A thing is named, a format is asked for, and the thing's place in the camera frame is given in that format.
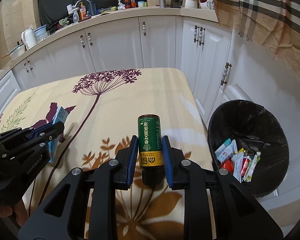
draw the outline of plaid curtain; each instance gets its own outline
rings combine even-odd
[[[269,49],[300,78],[300,0],[214,0],[219,23]]]

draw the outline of black trash can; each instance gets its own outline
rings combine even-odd
[[[273,114],[263,106],[245,100],[233,100],[220,105],[212,114],[208,129],[214,170],[221,165],[214,152],[228,138],[235,139],[238,150],[244,148],[249,155],[261,152],[251,182],[243,181],[242,184],[255,197],[274,191],[287,173],[289,148]]]

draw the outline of white kettle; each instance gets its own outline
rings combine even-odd
[[[21,34],[21,39],[24,42],[24,44],[26,45],[27,49],[29,49],[32,46],[34,46],[35,44],[37,44],[32,28],[26,29]]]

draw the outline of faucet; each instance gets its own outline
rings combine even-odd
[[[73,8],[77,8],[78,3],[81,2],[81,1],[87,1],[87,2],[90,4],[90,10],[91,10],[92,15],[96,15],[96,12],[93,11],[92,3],[91,3],[90,0],[79,0],[79,1],[77,1],[77,2],[75,3],[75,5],[72,6],[72,7],[73,7]]]

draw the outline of floral tablecloth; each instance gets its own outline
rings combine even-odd
[[[0,133],[16,127],[40,127],[53,119],[58,106],[69,112],[65,141],[58,144],[53,165],[41,171],[24,195],[29,213],[72,168],[98,168],[128,147],[132,135],[138,134],[137,119],[142,114],[160,116],[162,136],[169,136],[171,146],[212,170],[194,97],[186,77],[177,69],[92,73],[23,91],[0,117]],[[119,239],[182,239],[183,192],[171,191],[166,181],[155,190],[143,185],[138,163],[131,189],[116,192],[116,211]]]

